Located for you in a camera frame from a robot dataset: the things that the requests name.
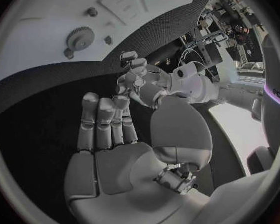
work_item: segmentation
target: machinery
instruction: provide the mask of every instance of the machinery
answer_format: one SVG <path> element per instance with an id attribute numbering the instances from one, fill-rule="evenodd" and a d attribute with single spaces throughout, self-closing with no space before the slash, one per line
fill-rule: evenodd
<path id="1" fill-rule="evenodd" d="M 274 17 L 263 0 L 17 0 L 0 23 L 7 201 L 27 223 L 255 221 L 280 190 Z M 251 176 L 208 114 L 225 102 L 266 133 Z"/>

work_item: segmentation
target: dark floor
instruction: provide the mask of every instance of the dark floor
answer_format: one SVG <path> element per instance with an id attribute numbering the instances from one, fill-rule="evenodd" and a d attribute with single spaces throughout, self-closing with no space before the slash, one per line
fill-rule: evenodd
<path id="1" fill-rule="evenodd" d="M 117 76 L 104 75 L 54 87 L 0 115 L 0 148 L 8 167 L 28 196 L 60 223 L 76 223 L 65 205 L 63 179 L 76 151 L 81 98 L 86 92 L 111 97 Z M 243 173 L 228 140 L 204 107 L 197 109 L 210 126 L 214 150 L 210 165 L 198 174 L 198 189 L 210 195 L 214 188 Z M 130 109 L 140 141 L 150 144 L 153 110 L 133 101 Z"/>

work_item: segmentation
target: purple light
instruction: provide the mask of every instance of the purple light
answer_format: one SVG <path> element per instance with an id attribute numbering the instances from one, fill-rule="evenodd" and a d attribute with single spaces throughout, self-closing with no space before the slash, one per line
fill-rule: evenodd
<path id="1" fill-rule="evenodd" d="M 275 102 L 277 102 L 280 105 L 280 99 L 273 94 L 273 92 L 267 87 L 267 85 L 264 85 L 264 91 L 270 96 Z"/>

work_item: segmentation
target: gear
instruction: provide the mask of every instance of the gear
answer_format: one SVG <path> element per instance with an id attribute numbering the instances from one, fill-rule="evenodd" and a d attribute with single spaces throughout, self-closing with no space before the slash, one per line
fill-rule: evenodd
<path id="1" fill-rule="evenodd" d="M 88 27 L 79 27 L 73 30 L 67 37 L 66 44 L 72 51 L 86 49 L 94 40 L 94 33 Z"/>

